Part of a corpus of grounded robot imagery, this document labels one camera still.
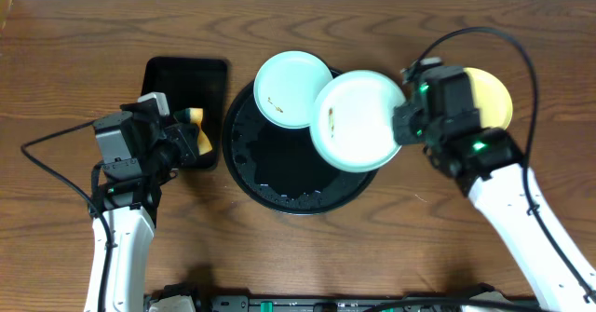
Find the yellow plate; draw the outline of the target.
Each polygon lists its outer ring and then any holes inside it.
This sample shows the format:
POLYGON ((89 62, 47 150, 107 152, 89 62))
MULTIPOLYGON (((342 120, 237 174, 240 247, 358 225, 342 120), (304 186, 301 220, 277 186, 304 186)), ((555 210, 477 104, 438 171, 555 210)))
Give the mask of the yellow plate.
POLYGON ((478 68, 465 67, 475 107, 480 111, 483 128, 507 129, 513 116, 513 103, 505 85, 494 75, 478 68))

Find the yellow green scrub sponge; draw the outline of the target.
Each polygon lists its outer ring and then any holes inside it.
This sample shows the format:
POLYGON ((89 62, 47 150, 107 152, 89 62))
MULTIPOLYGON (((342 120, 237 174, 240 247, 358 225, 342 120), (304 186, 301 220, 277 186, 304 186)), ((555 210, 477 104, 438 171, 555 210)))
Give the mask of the yellow green scrub sponge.
POLYGON ((184 124, 195 125, 197 128, 196 144, 198 153, 203 156, 213 150, 210 140, 203 131, 202 123, 204 110, 202 108, 190 107, 174 113, 174 118, 184 124))

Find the mint green plate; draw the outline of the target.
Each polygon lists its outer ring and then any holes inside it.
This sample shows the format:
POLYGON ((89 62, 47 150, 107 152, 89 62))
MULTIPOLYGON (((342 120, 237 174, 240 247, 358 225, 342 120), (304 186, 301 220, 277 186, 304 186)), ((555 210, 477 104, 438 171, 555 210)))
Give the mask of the mint green plate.
POLYGON ((394 140, 394 109, 406 102, 386 75, 357 70, 335 77, 319 93, 310 124, 319 155, 346 172, 368 172, 400 150, 394 140))
POLYGON ((284 129, 310 125, 315 100, 332 80, 329 67, 303 51, 285 51, 267 60, 259 69, 253 96, 261 114, 284 129))

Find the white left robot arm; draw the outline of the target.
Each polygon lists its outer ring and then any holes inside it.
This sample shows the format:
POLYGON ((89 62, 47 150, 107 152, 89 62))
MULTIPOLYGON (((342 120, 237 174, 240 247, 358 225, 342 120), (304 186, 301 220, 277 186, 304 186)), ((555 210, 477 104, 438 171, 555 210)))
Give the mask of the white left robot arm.
POLYGON ((92 172, 89 214, 95 247, 87 311, 143 310, 161 187, 178 168, 210 151, 203 117, 200 108, 162 116, 129 106, 94 122, 102 161, 92 172))

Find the rectangular black tray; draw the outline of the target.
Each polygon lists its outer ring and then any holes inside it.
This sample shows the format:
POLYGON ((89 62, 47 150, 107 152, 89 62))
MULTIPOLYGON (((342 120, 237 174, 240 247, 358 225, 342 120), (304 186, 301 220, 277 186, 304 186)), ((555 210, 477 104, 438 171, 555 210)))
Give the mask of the rectangular black tray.
POLYGON ((145 67, 141 94, 162 92, 169 110, 201 108, 204 119, 201 129, 212 150, 200 156, 193 170, 214 170, 217 167, 224 122, 224 103, 228 86, 228 62, 221 59, 153 57, 145 67))

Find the round black tray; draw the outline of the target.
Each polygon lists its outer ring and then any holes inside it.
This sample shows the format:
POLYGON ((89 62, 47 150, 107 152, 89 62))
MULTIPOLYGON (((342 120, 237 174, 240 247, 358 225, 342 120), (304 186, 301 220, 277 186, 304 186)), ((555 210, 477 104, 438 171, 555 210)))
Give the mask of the round black tray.
POLYGON ((284 129, 257 108, 253 84, 243 88, 227 112, 223 158, 237 185, 275 211, 314 215, 343 207, 373 181, 376 172, 352 173, 328 164, 308 129, 284 129))

